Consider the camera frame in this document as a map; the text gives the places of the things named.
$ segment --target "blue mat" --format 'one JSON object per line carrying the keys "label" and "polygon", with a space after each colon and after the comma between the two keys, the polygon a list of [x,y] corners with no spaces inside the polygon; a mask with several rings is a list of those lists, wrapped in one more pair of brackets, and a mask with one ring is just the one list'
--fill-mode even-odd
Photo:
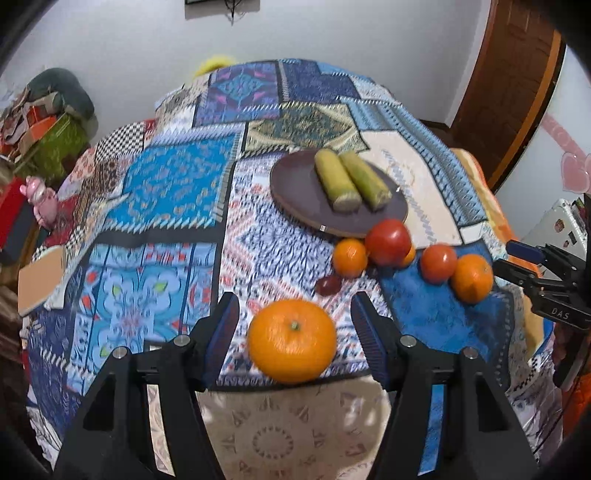
{"label": "blue mat", "polygon": [[[458,258],[479,254],[492,262],[482,241],[455,248]],[[418,270],[422,252],[405,270],[381,272],[382,292],[402,333],[413,335],[430,348],[457,353],[465,346],[476,348],[491,365],[495,378],[509,387],[508,351],[515,327],[513,295],[495,283],[490,295],[477,305],[460,302],[449,285],[427,284]],[[421,473],[437,462],[441,438],[444,388],[433,387],[431,412]]]}

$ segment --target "cable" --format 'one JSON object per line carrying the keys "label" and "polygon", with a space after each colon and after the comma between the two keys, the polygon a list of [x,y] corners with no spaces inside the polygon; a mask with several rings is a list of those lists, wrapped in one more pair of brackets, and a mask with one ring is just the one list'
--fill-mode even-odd
{"label": "cable", "polygon": [[534,455],[536,453],[538,453],[538,451],[542,448],[542,446],[546,443],[546,440],[548,440],[550,438],[550,436],[552,435],[552,433],[554,432],[554,430],[556,429],[558,423],[560,422],[560,420],[562,420],[562,418],[564,417],[564,412],[566,411],[566,409],[569,407],[571,400],[574,397],[574,392],[577,390],[577,387],[579,386],[579,383],[581,381],[581,377],[583,376],[583,369],[585,368],[585,365],[587,365],[587,361],[589,360],[589,355],[591,354],[591,343],[589,344],[589,346],[587,347],[587,353],[585,354],[585,360],[583,361],[583,366],[581,367],[581,370],[579,371],[579,373],[577,374],[577,378],[574,382],[574,385],[570,391],[570,395],[566,401],[566,403],[564,404],[564,407],[562,409],[562,411],[560,412],[560,415],[558,415],[558,418],[555,420],[554,424],[552,425],[552,428],[550,429],[550,431],[548,432],[548,434],[546,435],[546,437],[543,438],[543,440],[540,442],[540,444],[535,448],[534,450]]}

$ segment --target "stuffed toy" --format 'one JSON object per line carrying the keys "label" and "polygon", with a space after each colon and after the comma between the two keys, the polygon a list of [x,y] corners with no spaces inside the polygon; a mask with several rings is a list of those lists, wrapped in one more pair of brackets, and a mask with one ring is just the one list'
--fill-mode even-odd
{"label": "stuffed toy", "polygon": [[33,215],[37,223],[51,230],[57,217],[57,195],[55,190],[46,187],[43,179],[28,176],[26,185],[21,185],[19,191],[27,197],[33,205]]}

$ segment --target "corn cob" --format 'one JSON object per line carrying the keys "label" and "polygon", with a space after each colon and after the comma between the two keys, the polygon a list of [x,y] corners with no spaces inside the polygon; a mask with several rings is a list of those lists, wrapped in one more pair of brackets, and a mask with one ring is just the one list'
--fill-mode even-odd
{"label": "corn cob", "polygon": [[314,165],[322,188],[335,212],[349,213],[360,207],[361,195],[336,153],[328,148],[318,150],[314,156]]}
{"label": "corn cob", "polygon": [[354,151],[341,153],[339,158],[371,209],[376,211],[384,208],[392,198],[392,192],[373,168]]}

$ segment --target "checkered fabric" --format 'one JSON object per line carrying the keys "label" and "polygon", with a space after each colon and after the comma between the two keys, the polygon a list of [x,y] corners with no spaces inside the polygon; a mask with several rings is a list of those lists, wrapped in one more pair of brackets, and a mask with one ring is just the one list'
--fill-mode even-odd
{"label": "checkered fabric", "polygon": [[96,160],[106,160],[122,152],[142,151],[144,149],[144,122],[124,125],[103,138],[96,146]]}
{"label": "checkered fabric", "polygon": [[[74,228],[74,231],[70,235],[70,238],[68,239],[68,241],[62,245],[63,248],[66,250],[66,255],[69,256],[70,253],[76,247],[79,247],[83,241],[84,241],[84,231],[82,230],[81,227],[77,226],[76,228]],[[31,259],[31,262],[35,262],[35,261],[39,260],[39,258],[41,258],[43,253],[45,253],[47,250],[49,250],[49,247],[47,247],[46,245],[39,246],[39,248],[37,248],[37,250],[35,250],[35,253],[33,253],[33,257]]]}

